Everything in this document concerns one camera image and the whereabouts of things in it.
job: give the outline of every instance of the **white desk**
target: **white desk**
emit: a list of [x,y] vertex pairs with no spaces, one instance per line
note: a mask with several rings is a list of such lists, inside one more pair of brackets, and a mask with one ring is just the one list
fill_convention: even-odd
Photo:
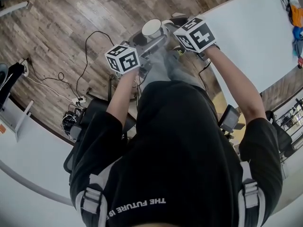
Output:
[[[293,26],[281,0],[231,0],[200,17],[206,18],[221,50],[258,92],[298,64],[298,58],[293,55]],[[226,102],[237,107],[223,78],[213,65],[212,69]]]

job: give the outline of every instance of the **black chair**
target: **black chair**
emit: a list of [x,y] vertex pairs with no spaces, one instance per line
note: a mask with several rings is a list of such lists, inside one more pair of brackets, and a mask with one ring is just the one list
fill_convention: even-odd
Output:
[[[77,123],[72,126],[71,128],[71,137],[76,139],[76,143],[74,148],[71,150],[70,154],[66,158],[63,167],[66,172],[71,174],[72,171],[72,163],[73,163],[73,151],[75,147],[79,146],[81,144],[81,141],[86,133],[87,128],[89,127],[90,122],[92,121],[93,117],[98,112],[105,112],[107,110],[107,107],[109,105],[109,102],[111,100],[112,92],[111,92],[111,80],[113,79],[113,76],[110,77],[109,83],[108,83],[108,101],[104,99],[97,98],[90,94],[90,90],[86,93],[86,95],[93,98],[93,100],[90,102],[89,106],[86,109],[83,109],[81,112],[80,117],[77,120]],[[127,141],[127,132],[133,128],[136,124],[136,119],[133,118],[130,114],[127,115],[127,119],[123,128],[123,135],[124,140]]]
[[272,125],[276,129],[276,134],[278,138],[278,148],[279,151],[286,157],[290,157],[293,153],[296,152],[292,145],[292,138],[287,134],[276,122],[275,114],[272,111],[266,111],[266,117],[270,121],[272,120]]

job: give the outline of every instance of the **white cable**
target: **white cable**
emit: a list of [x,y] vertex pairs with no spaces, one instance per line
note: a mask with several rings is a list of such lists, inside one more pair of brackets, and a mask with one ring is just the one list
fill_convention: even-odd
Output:
[[72,102],[72,100],[70,100],[70,99],[68,99],[67,97],[65,97],[65,96],[62,96],[62,95],[60,95],[59,93],[57,93],[55,90],[53,90],[52,88],[50,88],[49,86],[47,86],[47,85],[45,85],[45,84],[43,84],[43,83],[39,83],[39,82],[36,82],[36,81],[34,81],[34,80],[32,80],[33,82],[35,82],[36,84],[39,84],[39,85],[42,85],[42,86],[45,86],[45,87],[47,87],[47,88],[49,88],[49,89],[51,89],[53,92],[55,92],[58,96],[61,96],[61,97],[64,97],[66,100],[68,100],[68,101],[70,101],[70,102]]

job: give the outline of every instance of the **blue object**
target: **blue object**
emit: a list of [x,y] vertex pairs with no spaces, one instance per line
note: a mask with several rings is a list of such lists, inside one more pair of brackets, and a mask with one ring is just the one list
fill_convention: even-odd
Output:
[[295,26],[294,29],[293,29],[294,38],[295,39],[300,39],[300,34],[301,34],[302,31],[303,31],[303,27],[299,28],[299,27]]

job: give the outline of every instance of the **power strip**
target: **power strip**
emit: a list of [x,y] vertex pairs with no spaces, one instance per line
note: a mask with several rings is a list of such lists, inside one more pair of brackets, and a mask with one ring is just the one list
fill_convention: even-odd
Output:
[[85,103],[85,102],[86,102],[86,98],[85,98],[85,96],[81,96],[81,97],[79,97],[79,99],[76,97],[76,98],[72,99],[72,102],[73,102],[75,105],[78,106],[78,103],[80,103],[80,104]]

